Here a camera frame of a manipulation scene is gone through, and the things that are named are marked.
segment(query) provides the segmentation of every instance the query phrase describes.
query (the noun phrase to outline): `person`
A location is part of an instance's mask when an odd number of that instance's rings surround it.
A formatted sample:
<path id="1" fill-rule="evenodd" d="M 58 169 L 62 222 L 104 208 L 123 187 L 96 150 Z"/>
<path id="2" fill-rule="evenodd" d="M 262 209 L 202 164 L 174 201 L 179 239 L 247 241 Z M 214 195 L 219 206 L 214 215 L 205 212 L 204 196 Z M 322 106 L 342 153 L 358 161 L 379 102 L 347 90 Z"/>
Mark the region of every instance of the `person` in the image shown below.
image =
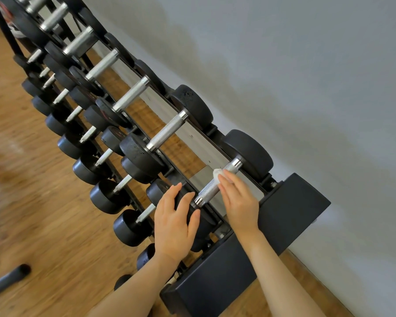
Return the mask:
<path id="1" fill-rule="evenodd" d="M 229 224 L 251 261 L 273 316 L 324 316 L 321 309 L 282 263 L 258 228 L 258 200 L 236 175 L 224 170 L 219 188 Z M 194 193 L 185 194 L 175 211 L 174 198 L 182 185 L 171 186 L 157 205 L 154 216 L 155 255 L 114 293 L 105 298 L 89 317 L 145 317 L 160 290 L 192 247 L 200 210 L 187 224 Z"/>

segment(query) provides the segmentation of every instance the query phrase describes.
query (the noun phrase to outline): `white wipe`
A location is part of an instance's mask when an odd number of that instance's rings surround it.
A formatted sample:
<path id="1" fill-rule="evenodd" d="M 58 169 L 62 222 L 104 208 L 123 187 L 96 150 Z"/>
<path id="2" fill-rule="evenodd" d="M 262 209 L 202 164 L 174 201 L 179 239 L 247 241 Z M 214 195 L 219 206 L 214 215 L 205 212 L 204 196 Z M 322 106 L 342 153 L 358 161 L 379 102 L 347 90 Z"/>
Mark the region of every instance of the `white wipe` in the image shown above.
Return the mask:
<path id="1" fill-rule="evenodd" d="M 213 170 L 213 177 L 214 177 L 214 181 L 216 182 L 216 184 L 218 185 L 220 183 L 219 180 L 219 175 L 222 175 L 224 178 L 226 178 L 229 182 L 232 182 L 229 178 L 226 177 L 226 175 L 223 172 L 223 169 L 214 169 Z"/>

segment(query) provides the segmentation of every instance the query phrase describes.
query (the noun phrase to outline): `gray wall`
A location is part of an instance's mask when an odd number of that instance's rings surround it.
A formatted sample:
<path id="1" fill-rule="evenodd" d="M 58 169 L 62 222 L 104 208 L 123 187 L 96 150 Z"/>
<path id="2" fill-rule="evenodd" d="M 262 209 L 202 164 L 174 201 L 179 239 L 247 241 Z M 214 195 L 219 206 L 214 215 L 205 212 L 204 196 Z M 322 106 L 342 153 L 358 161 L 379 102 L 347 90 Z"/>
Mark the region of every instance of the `gray wall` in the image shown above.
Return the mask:
<path id="1" fill-rule="evenodd" d="M 354 314 L 396 316 L 396 0 L 85 1 L 332 201 L 291 250 Z"/>

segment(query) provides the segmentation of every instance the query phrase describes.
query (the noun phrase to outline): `finger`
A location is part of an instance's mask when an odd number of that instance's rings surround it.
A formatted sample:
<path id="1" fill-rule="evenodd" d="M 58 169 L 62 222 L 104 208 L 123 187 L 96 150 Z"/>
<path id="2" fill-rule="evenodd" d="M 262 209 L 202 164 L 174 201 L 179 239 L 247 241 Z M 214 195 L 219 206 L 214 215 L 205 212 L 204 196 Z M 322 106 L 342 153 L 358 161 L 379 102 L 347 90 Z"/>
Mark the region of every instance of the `finger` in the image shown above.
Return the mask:
<path id="1" fill-rule="evenodd" d="M 179 202 L 179 205 L 176 209 L 176 214 L 180 217 L 182 222 L 186 222 L 186 216 L 189 211 L 189 204 L 191 203 L 193 197 L 195 196 L 195 192 L 189 192 L 185 194 Z"/>
<path id="2" fill-rule="evenodd" d="M 223 187 L 222 184 L 218 185 L 218 187 L 219 187 L 220 192 L 222 194 L 223 203 L 225 204 L 226 209 L 230 209 L 230 199 L 229 199 L 229 196 L 227 195 L 225 187 Z"/>
<path id="3" fill-rule="evenodd" d="M 178 183 L 176 186 L 171 186 L 168 191 L 166 191 L 161 198 L 163 201 L 164 213 L 171 213 L 174 211 L 174 198 L 182 189 L 182 183 Z"/>
<path id="4" fill-rule="evenodd" d="M 199 219 L 200 219 L 201 211 L 199 209 L 195 210 L 192 214 L 189 225 L 188 225 L 188 240 L 192 244 L 195 239 L 195 235 L 197 234 L 199 227 Z"/>
<path id="5" fill-rule="evenodd" d="M 220 184 L 226 190 L 226 194 L 231 202 L 234 202 L 234 200 L 236 200 L 238 197 L 241 196 L 238 189 L 222 175 L 219 175 L 219 180 L 220 180 Z"/>
<path id="6" fill-rule="evenodd" d="M 233 184 L 235 185 L 235 187 L 238 189 L 240 194 L 246 194 L 248 193 L 249 187 L 247 186 L 246 183 L 244 183 L 241 178 L 239 178 L 238 176 L 236 176 L 235 174 L 231 173 L 230 171 L 227 170 L 223 170 L 223 173 L 225 174 L 225 176 L 230 179 Z"/>

